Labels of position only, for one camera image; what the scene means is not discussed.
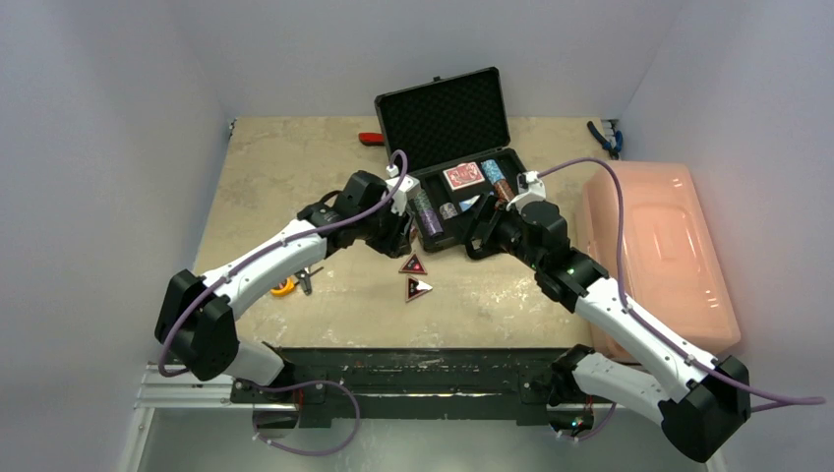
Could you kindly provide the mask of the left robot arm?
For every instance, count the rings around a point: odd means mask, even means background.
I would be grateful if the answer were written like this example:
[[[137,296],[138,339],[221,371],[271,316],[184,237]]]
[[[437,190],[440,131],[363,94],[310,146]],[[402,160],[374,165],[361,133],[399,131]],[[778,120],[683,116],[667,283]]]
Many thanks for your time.
[[[341,191],[302,208],[283,229],[237,260],[196,275],[171,277],[154,330],[164,355],[201,381],[229,375],[255,383],[267,401],[292,392],[283,358],[264,343],[239,338],[236,323],[288,277],[361,240],[392,259],[411,250],[406,207],[420,191],[403,174],[387,181],[366,171],[352,174]]]

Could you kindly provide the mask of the grey chip stack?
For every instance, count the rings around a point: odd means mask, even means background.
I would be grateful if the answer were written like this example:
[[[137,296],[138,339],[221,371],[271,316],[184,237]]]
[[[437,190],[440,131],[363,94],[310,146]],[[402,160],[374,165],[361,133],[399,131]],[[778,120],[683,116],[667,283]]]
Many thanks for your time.
[[[431,200],[425,190],[421,190],[413,199],[414,205],[418,211],[432,210]]]

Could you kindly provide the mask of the purple chip stack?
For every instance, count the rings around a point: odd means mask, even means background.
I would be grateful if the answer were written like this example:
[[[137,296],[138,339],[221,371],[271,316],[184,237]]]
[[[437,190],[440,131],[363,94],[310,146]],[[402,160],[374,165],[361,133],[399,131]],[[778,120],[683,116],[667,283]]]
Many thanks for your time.
[[[431,206],[421,206],[418,214],[424,226],[423,234],[426,237],[434,238],[444,233],[443,225]]]

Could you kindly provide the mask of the mixed colour chip stack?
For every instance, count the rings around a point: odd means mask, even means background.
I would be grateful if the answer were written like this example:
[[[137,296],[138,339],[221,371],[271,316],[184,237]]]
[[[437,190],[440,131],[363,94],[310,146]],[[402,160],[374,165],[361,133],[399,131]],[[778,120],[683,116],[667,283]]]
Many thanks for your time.
[[[439,214],[443,220],[449,220],[458,216],[458,211],[454,203],[447,202],[439,206]]]

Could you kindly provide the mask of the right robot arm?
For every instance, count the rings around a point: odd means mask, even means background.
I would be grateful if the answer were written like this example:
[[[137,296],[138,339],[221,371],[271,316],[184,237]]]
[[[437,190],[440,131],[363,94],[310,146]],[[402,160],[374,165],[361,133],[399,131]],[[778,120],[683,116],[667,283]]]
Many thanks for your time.
[[[571,245],[556,205],[517,210],[484,195],[460,226],[469,259],[515,257],[547,298],[608,333],[640,366],[578,344],[552,365],[550,403],[581,394],[606,398],[657,424],[680,453],[701,463],[749,419],[747,367],[734,357],[715,360],[623,294],[615,278]]]

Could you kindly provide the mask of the black poker set case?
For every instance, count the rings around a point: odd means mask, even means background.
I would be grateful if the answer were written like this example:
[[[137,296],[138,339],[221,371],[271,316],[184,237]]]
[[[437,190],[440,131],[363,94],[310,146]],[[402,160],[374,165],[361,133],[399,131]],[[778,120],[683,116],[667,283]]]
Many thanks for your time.
[[[443,220],[439,206],[495,193],[489,180],[453,191],[442,172],[464,162],[478,165],[494,159],[516,193],[517,175],[527,171],[510,145],[509,126],[498,68],[490,67],[424,85],[383,93],[374,101],[387,151],[401,149],[408,157],[408,173],[418,179],[431,200],[444,233],[423,234],[418,210],[409,205],[414,227],[426,253],[441,252],[460,244],[459,221]]]

